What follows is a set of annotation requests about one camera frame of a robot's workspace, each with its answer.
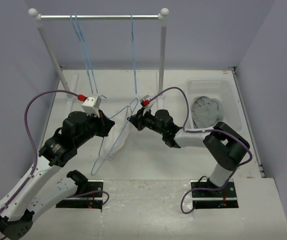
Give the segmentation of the white tank top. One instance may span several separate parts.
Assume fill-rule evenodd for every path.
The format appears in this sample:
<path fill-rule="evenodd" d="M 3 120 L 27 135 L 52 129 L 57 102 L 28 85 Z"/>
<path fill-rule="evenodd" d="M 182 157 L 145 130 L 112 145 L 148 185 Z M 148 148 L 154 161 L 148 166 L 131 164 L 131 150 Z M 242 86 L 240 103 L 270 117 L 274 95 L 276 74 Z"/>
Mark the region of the white tank top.
<path fill-rule="evenodd" d="M 130 109 L 125 108 L 109 118 L 115 122 L 115 125 L 110 130 L 108 137 L 105 137 L 102 141 L 99 151 L 99 156 L 102 159 L 112 157 L 124 146 L 130 132 L 128 122 L 130 113 Z"/>

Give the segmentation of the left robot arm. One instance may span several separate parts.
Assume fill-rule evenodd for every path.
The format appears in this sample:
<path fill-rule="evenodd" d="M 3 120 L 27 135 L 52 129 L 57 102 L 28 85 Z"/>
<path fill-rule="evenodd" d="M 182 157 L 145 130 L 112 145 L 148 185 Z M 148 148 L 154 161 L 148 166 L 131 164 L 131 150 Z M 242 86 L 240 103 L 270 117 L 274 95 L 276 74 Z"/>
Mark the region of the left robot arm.
<path fill-rule="evenodd" d="M 74 111 L 64 119 L 62 126 L 45 141 L 30 170 L 0 200 L 0 232 L 5 238 L 21 239 L 45 211 L 66 198 L 81 197 L 87 192 L 87 177 L 73 170 L 46 195 L 37 195 L 77 155 L 79 147 L 95 136 L 107 137 L 114 125 L 102 111 L 99 115 Z"/>

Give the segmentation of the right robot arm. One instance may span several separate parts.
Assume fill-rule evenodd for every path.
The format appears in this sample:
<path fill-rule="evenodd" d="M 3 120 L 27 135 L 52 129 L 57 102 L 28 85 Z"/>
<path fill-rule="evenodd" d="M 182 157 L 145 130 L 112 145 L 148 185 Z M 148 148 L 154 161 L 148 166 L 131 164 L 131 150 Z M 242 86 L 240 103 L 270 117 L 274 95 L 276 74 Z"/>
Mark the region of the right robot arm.
<path fill-rule="evenodd" d="M 153 115 L 145 108 L 128 117 L 128 120 L 138 131 L 148 128 L 161 134 L 163 142 L 170 148 L 206 148 L 216 161 L 206 184 L 207 192 L 213 197 L 224 191 L 224 184 L 250 149 L 249 143 L 224 122 L 206 129 L 184 130 L 174 123 L 167 110 L 157 110 Z"/>

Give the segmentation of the blue hanger with top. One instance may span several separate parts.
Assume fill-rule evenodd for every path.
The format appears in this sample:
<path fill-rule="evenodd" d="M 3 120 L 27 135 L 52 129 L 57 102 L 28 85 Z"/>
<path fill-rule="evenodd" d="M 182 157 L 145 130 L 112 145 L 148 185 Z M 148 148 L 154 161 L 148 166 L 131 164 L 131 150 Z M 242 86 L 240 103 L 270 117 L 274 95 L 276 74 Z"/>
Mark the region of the blue hanger with top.
<path fill-rule="evenodd" d="M 134 98 L 128 105 L 108 118 L 113 120 L 115 125 L 110 130 L 108 137 L 104 137 L 100 143 L 98 157 L 90 172 L 92 176 L 98 173 L 106 160 L 111 159 L 125 145 L 130 132 L 128 118 L 134 113 L 138 104 L 138 98 Z"/>

